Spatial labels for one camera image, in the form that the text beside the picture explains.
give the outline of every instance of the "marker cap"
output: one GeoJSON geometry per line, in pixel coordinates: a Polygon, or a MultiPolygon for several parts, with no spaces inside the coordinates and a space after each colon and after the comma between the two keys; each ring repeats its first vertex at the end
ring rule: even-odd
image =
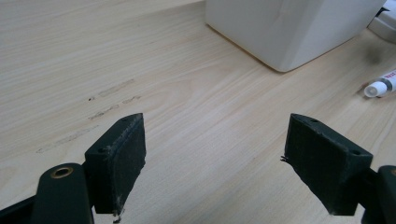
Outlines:
{"type": "Polygon", "coordinates": [[[385,83],[377,81],[364,89],[364,94],[368,97],[376,97],[387,92],[388,87],[385,83]]]}

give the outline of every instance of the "scratch mark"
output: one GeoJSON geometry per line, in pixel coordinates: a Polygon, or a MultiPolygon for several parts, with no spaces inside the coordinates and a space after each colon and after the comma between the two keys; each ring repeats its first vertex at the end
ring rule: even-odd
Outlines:
{"type": "Polygon", "coordinates": [[[141,98],[141,96],[134,96],[134,97],[132,97],[131,99],[122,101],[122,103],[126,105],[126,104],[129,104],[129,103],[131,103],[132,101],[138,100],[138,99],[140,99],[140,98],[141,98]]]}
{"type": "Polygon", "coordinates": [[[66,138],[60,139],[60,140],[58,140],[58,141],[56,141],[54,143],[47,144],[47,145],[43,146],[42,148],[37,150],[35,153],[40,153],[41,154],[41,153],[44,153],[44,152],[49,151],[51,149],[54,149],[54,148],[56,148],[58,146],[61,146],[61,145],[65,144],[65,143],[68,143],[68,142],[71,142],[73,140],[76,140],[79,137],[81,137],[82,135],[92,131],[93,129],[95,129],[97,127],[99,127],[99,125],[95,125],[95,126],[93,126],[91,128],[79,130],[79,131],[67,136],[66,138]]]}
{"type": "Polygon", "coordinates": [[[109,94],[117,92],[117,91],[121,90],[122,88],[127,87],[128,85],[130,85],[132,83],[134,83],[134,79],[133,78],[129,79],[128,81],[122,82],[121,84],[119,84],[117,86],[114,86],[114,87],[112,87],[110,89],[107,89],[105,91],[101,91],[101,92],[99,92],[99,95],[102,96],[102,97],[106,97],[109,94]]]}
{"type": "Polygon", "coordinates": [[[120,107],[119,105],[113,105],[113,106],[111,106],[110,108],[108,108],[108,109],[106,109],[106,110],[104,110],[104,111],[99,111],[99,112],[97,112],[95,115],[89,117],[88,119],[97,119],[97,118],[100,118],[100,117],[102,117],[104,114],[106,114],[107,112],[109,112],[109,111],[111,111],[111,110],[113,110],[113,109],[117,109],[117,108],[119,108],[119,107],[120,107]]]}

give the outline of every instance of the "wood grain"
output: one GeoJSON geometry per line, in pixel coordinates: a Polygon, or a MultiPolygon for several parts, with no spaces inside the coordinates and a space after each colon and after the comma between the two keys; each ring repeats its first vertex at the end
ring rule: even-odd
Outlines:
{"type": "MultiPolygon", "coordinates": [[[[205,25],[205,2],[0,2],[0,208],[117,119],[143,112],[147,165],[124,223],[360,223],[328,215],[283,155],[290,113],[396,164],[396,98],[361,84],[395,69],[370,31],[279,74],[205,25]]],[[[95,215],[96,223],[110,216],[95,215]]]]}

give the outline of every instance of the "white container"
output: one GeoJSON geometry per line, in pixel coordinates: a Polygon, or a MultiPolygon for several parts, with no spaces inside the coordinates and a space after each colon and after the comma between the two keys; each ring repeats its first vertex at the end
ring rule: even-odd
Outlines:
{"type": "Polygon", "coordinates": [[[386,0],[206,0],[206,22],[287,72],[360,33],[386,0]]]}

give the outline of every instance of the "light wood surface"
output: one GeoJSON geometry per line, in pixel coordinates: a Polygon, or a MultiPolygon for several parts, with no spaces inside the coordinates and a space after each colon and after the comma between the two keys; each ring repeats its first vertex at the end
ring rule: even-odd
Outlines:
{"type": "Polygon", "coordinates": [[[373,169],[396,164],[396,96],[361,93],[395,68],[396,45],[365,30],[277,73],[205,25],[203,1],[0,1],[0,209],[143,112],[147,164],[123,223],[360,223],[361,207],[328,215],[279,159],[300,113],[375,154],[373,169]]]}

